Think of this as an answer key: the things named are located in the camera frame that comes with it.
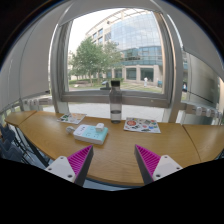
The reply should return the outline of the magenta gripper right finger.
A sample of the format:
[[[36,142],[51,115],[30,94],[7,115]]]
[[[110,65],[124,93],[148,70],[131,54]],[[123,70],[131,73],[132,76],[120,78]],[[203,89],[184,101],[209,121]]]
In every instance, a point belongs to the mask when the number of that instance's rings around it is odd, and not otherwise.
[[[145,185],[182,169],[170,156],[159,156],[139,145],[135,145],[134,154]]]

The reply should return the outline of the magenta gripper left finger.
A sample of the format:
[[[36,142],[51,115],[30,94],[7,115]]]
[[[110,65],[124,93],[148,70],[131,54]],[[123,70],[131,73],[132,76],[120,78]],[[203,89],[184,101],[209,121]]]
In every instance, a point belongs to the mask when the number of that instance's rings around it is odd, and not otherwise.
[[[89,145],[68,157],[59,156],[46,168],[46,171],[82,186],[85,182],[92,157],[93,146]]]

